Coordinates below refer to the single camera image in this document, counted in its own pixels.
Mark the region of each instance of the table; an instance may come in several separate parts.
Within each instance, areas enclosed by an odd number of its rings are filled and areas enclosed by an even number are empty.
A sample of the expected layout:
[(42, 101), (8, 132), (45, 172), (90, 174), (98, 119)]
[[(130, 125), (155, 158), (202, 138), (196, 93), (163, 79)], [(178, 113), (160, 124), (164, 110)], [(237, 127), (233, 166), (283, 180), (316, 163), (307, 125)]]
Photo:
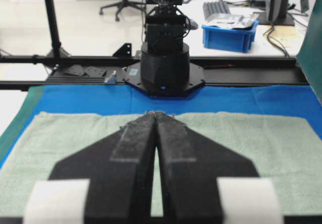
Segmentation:
[[(284, 54), (278, 49), (274, 48), (264, 38), (263, 33), (270, 28), (270, 26), (259, 25), (257, 27), (255, 41), (252, 44), (252, 48), (248, 53), (240, 53), (225, 50), (207, 49), (204, 48), (202, 43), (203, 29), (201, 25), (204, 22), (204, 15), (202, 5), (204, 2), (211, 2), (215, 0), (192, 0), (188, 4), (184, 4), (179, 9), (186, 14), (189, 18), (196, 21), (199, 25), (197, 30), (191, 30), (189, 35), (185, 38), (184, 42), (190, 46), (190, 56), (230, 56), (230, 57), (275, 57), (284, 56)], [(246, 7), (230, 7), (232, 14), (252, 14), (253, 12), (259, 12), (258, 9), (246, 8)], [(292, 43), (291, 47), (287, 47), (287, 51), (290, 56), (295, 57), (304, 40), (304, 35), (299, 34), (299, 39)]]

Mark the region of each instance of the black cylindrical base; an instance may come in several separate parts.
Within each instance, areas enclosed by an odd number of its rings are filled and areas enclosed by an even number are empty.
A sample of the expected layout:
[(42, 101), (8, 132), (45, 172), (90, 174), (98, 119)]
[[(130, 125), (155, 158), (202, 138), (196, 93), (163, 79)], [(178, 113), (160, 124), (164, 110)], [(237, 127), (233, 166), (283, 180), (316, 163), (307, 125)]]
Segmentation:
[(180, 52), (156, 55), (149, 52), (145, 42), (141, 55), (141, 81), (150, 92), (180, 92), (189, 83), (189, 60), (189, 46), (185, 43)]

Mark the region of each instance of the blue towel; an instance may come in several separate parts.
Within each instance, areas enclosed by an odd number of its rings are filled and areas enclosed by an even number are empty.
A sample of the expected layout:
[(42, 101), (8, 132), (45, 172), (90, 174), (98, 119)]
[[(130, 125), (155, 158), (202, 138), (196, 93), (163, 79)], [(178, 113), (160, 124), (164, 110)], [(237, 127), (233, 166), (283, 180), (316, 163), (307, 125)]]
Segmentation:
[[(19, 133), (40, 112), (107, 116), (152, 110), (167, 114), (232, 112), (301, 117), (322, 139), (322, 107), (310, 86), (203, 87), (184, 98), (152, 98), (130, 86), (46, 86)], [(9, 153), (0, 159), (0, 168)]]

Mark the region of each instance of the mounting plate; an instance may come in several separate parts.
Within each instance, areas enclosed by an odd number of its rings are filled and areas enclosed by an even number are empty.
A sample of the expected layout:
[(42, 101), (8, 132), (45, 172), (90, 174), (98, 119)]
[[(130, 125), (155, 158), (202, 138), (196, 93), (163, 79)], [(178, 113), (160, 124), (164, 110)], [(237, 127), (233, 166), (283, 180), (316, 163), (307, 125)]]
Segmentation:
[(152, 96), (173, 96), (173, 95), (186, 96), (192, 90), (205, 85), (205, 77), (204, 77), (203, 68), (198, 65), (190, 63), (189, 83), (182, 90), (182, 92), (169, 93), (166, 90), (162, 91), (162, 89), (160, 89), (160, 91), (158, 91), (158, 92), (149, 92), (141, 81), (140, 69), (141, 69), (140, 63), (136, 63), (136, 64), (129, 66), (126, 69), (125, 82), (138, 88), (141, 91), (144, 91), (148, 95), (152, 95)]
[(106, 69), (97, 68), (94, 66), (87, 67), (85, 69), (85, 73), (88, 74), (89, 77), (102, 77), (106, 72)]
[(63, 71), (65, 74), (70, 74), (72, 76), (83, 76), (85, 74), (85, 71), (83, 67), (79, 64), (74, 64), (71, 67), (68, 67)]

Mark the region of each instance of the sticker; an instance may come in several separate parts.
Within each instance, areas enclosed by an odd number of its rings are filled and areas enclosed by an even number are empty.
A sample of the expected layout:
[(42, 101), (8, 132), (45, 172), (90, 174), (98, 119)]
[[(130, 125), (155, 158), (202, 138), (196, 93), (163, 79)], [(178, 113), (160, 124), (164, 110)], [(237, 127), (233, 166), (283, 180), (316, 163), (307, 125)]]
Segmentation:
[(136, 74), (138, 73), (138, 71), (139, 71), (138, 69), (131, 69), (129, 75), (130, 76), (136, 76)]

